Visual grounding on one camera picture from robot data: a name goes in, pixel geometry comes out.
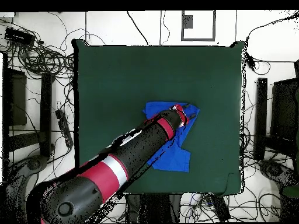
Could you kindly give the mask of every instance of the cable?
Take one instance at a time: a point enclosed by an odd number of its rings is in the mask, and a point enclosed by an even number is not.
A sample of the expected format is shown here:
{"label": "cable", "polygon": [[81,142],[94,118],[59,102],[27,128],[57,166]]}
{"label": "cable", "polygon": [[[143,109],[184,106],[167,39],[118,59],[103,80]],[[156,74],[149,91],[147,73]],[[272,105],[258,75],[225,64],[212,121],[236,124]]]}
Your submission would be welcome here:
{"label": "cable", "polygon": [[[165,25],[165,23],[164,23],[165,14],[166,14],[166,11],[164,12],[164,17],[163,17],[163,25],[164,25],[164,27],[166,27],[166,25]],[[168,27],[166,27],[166,29],[168,30],[168,38],[167,38],[167,40],[165,40],[165,41],[162,43],[162,45],[163,45],[165,42],[168,41],[169,36],[171,35],[171,32],[169,31]]]}
{"label": "cable", "polygon": [[129,14],[129,12],[127,11],[127,14],[128,14],[128,16],[129,16],[129,18],[132,20],[132,22],[134,23],[134,25],[135,25],[135,27],[136,27],[136,29],[139,31],[139,33],[143,36],[143,38],[144,38],[144,40],[145,40],[145,42],[147,43],[147,45],[148,45],[148,41],[147,41],[147,39],[144,37],[144,35],[142,34],[142,32],[139,30],[139,28],[137,27],[137,25],[136,25],[136,23],[135,23],[135,21],[133,20],[133,18],[130,16],[130,14]]}
{"label": "cable", "polygon": [[265,24],[265,25],[256,27],[256,28],[254,28],[254,29],[252,29],[252,30],[250,31],[250,33],[248,34],[246,40],[247,40],[247,41],[249,40],[249,36],[250,36],[251,33],[252,33],[253,31],[255,31],[256,29],[259,29],[259,28],[261,28],[261,27],[266,27],[266,26],[268,26],[268,25],[270,25],[270,24],[275,24],[275,23],[277,23],[277,22],[282,22],[283,20],[291,20],[291,19],[295,19],[295,18],[297,18],[297,17],[299,17],[299,13],[298,13],[298,12],[296,12],[296,13],[295,13],[294,15],[292,15],[292,16],[285,17],[285,18],[281,18],[281,19],[278,19],[278,20],[274,20],[274,21],[269,22],[269,23],[267,23],[267,24]]}
{"label": "cable", "polygon": [[56,143],[57,143],[57,141],[58,141],[60,138],[62,138],[62,137],[63,137],[63,136],[60,136],[59,138],[57,138],[56,141],[55,141],[55,144],[54,144],[54,154],[53,154],[53,160],[52,160],[52,162],[53,162],[53,173],[54,173],[55,178],[57,178],[57,176],[56,176],[56,174],[55,174],[55,169],[54,169]]}
{"label": "cable", "polygon": [[59,20],[61,21],[61,23],[62,23],[63,26],[64,26],[65,32],[66,32],[67,35],[68,35],[67,27],[65,26],[64,22],[60,19],[60,17],[59,17],[58,15],[56,15],[56,14],[53,14],[53,13],[50,13],[50,12],[48,12],[48,13],[51,14],[51,15],[57,16],[57,17],[59,18]]}
{"label": "cable", "polygon": [[268,72],[269,72],[270,69],[271,69],[271,65],[270,65],[269,62],[267,62],[267,61],[257,61],[257,60],[255,60],[255,62],[257,62],[258,64],[259,64],[259,62],[265,62],[265,63],[267,63],[268,66],[269,66],[269,69],[268,69],[268,71],[267,71],[266,73],[257,73],[257,72],[256,72],[256,69],[253,69],[253,72],[254,72],[255,74],[260,75],[260,76],[263,76],[263,75],[265,75],[265,74],[268,74]]}
{"label": "cable", "polygon": [[237,10],[236,10],[235,42],[237,41],[237,19],[238,19],[238,14],[237,14]]}
{"label": "cable", "polygon": [[262,217],[262,219],[263,219],[264,222],[266,222],[266,220],[265,220],[264,217],[263,217],[265,214],[263,214],[263,212],[262,212],[262,207],[260,207],[260,205],[261,205],[260,201],[261,201],[261,199],[262,199],[264,196],[267,196],[267,195],[274,196],[274,197],[276,197],[277,199],[279,199],[279,201],[280,201],[280,198],[279,198],[277,195],[273,194],[273,193],[265,193],[265,194],[263,194],[263,195],[261,195],[261,196],[259,197],[259,200],[258,200],[258,208],[259,208],[260,216]]}
{"label": "cable", "polygon": [[[55,161],[55,160],[57,160],[57,159],[59,159],[59,158],[62,158],[61,161],[59,162],[59,164],[55,167],[54,170],[56,170],[57,167],[60,165],[60,163],[64,160],[65,156],[66,156],[67,154],[69,154],[71,150],[72,150],[72,148],[68,149],[68,151],[67,151],[64,155],[62,155],[62,156],[60,156],[60,157],[58,157],[58,158],[56,158],[56,159],[54,159],[54,160],[48,162],[47,164],[49,164],[49,163],[51,163],[51,162],[53,162],[53,161]],[[51,174],[53,174],[53,172],[51,172],[51,173],[50,173],[50,174],[49,174],[49,175],[48,175],[42,182],[44,182],[44,181],[45,181]]]}

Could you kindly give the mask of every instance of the black cable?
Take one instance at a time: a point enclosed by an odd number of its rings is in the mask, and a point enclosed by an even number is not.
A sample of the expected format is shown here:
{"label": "black cable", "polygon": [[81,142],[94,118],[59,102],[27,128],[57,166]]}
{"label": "black cable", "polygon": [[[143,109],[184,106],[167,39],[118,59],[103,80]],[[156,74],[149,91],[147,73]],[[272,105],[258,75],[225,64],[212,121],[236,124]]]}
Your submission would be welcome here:
{"label": "black cable", "polygon": [[[164,27],[166,27],[166,25],[165,25],[165,23],[164,23],[165,14],[166,14],[166,11],[164,12],[164,17],[163,17],[163,25],[164,25]],[[168,38],[167,38],[167,40],[165,40],[165,41],[162,43],[162,45],[163,45],[165,42],[168,41],[169,36],[171,35],[171,32],[169,31],[168,27],[166,27],[166,29],[168,30]]]}
{"label": "black cable", "polygon": [[65,32],[66,32],[67,35],[68,35],[67,27],[65,26],[64,22],[60,19],[60,17],[59,17],[58,15],[56,15],[56,14],[53,14],[53,13],[50,13],[50,12],[48,12],[48,13],[51,14],[51,15],[57,16],[57,17],[59,18],[59,20],[61,21],[61,23],[62,23],[63,26],[64,26]]}
{"label": "black cable", "polygon": [[56,141],[55,141],[55,143],[54,143],[54,154],[53,154],[53,160],[52,160],[52,162],[53,162],[53,173],[54,173],[55,178],[57,178],[57,176],[56,176],[56,174],[55,174],[55,169],[54,169],[56,143],[57,143],[57,141],[58,141],[60,138],[62,138],[62,137],[63,137],[63,136],[60,136],[59,138],[57,138]]}
{"label": "black cable", "polygon": [[261,205],[260,201],[261,201],[261,199],[262,199],[264,196],[267,196],[267,195],[274,196],[274,197],[276,197],[277,199],[279,199],[279,201],[280,201],[280,198],[279,198],[277,195],[273,194],[273,193],[265,193],[265,194],[263,194],[263,195],[261,195],[261,196],[259,197],[259,200],[258,200],[257,205],[258,205],[258,208],[259,208],[260,216],[262,217],[262,219],[263,219],[264,222],[266,222],[266,220],[265,220],[264,217],[263,217],[265,214],[263,214],[263,212],[262,212],[262,207],[260,207],[260,205]]}
{"label": "black cable", "polygon": [[237,10],[236,10],[235,42],[237,41],[237,19],[238,19],[238,14],[237,14]]}
{"label": "black cable", "polygon": [[[53,161],[55,161],[55,160],[57,160],[57,159],[62,158],[61,161],[59,162],[59,164],[55,167],[54,170],[56,170],[57,167],[60,165],[60,163],[64,160],[65,156],[66,156],[67,154],[69,154],[71,150],[72,150],[72,148],[68,149],[68,151],[67,151],[64,155],[62,155],[62,156],[60,156],[60,157],[58,157],[58,158],[56,158],[56,159],[54,159],[54,160],[48,162],[47,164],[49,164],[49,163],[51,163],[51,162],[53,162]],[[50,176],[52,173],[53,173],[53,172],[51,172],[51,173],[50,173],[50,174],[49,174],[49,175],[48,175],[42,182],[44,182],[47,178],[49,178],[49,176]]]}
{"label": "black cable", "polygon": [[127,11],[127,14],[128,14],[128,16],[129,16],[129,18],[132,20],[132,22],[134,23],[134,26],[136,27],[136,29],[139,31],[139,33],[143,36],[143,38],[144,38],[144,40],[145,40],[145,42],[147,43],[147,45],[148,45],[148,41],[147,41],[147,39],[144,37],[144,35],[142,34],[142,32],[139,30],[139,28],[137,27],[137,25],[136,25],[136,23],[135,23],[135,21],[133,20],[133,18],[130,16],[130,14],[129,14],[129,12]]}

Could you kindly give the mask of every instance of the white stripe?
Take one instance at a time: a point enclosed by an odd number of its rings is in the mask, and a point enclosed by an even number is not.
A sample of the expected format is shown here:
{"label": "white stripe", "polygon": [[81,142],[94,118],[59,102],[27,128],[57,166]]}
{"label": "white stripe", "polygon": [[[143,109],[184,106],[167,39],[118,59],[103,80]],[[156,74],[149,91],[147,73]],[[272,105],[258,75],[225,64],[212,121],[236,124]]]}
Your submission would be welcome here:
{"label": "white stripe", "polygon": [[119,188],[127,181],[126,173],[119,162],[111,156],[107,156],[102,160],[107,166],[111,168],[119,181]]}

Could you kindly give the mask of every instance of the power strip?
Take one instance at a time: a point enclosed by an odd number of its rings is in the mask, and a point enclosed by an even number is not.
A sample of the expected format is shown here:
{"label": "power strip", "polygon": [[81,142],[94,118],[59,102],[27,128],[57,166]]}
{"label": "power strip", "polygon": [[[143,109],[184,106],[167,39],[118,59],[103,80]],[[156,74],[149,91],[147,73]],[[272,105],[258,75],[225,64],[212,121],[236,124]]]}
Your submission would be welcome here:
{"label": "power strip", "polygon": [[58,125],[59,125],[59,129],[61,130],[64,139],[65,139],[65,144],[68,148],[73,147],[74,142],[72,140],[72,136],[71,136],[71,132],[69,131],[68,128],[68,121],[67,118],[65,117],[65,114],[62,110],[57,110],[55,111],[56,113],[56,117],[59,120],[58,121]]}

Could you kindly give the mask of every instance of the red band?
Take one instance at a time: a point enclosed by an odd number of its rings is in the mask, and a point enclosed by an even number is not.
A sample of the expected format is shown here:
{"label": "red band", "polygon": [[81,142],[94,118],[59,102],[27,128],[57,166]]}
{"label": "red band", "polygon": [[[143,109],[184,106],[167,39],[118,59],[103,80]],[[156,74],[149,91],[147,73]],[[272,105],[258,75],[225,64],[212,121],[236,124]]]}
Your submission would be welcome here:
{"label": "red band", "polygon": [[88,178],[97,185],[102,194],[103,203],[119,189],[119,181],[116,175],[104,162],[99,162],[78,176]]}
{"label": "red band", "polygon": [[164,118],[160,118],[157,122],[166,131],[168,139],[171,139],[173,137],[173,129],[172,129],[171,125],[167,122],[167,120]]}
{"label": "red band", "polygon": [[184,125],[188,124],[189,119],[184,114],[184,109],[180,104],[175,105],[176,112],[180,115],[180,120],[184,123]]}

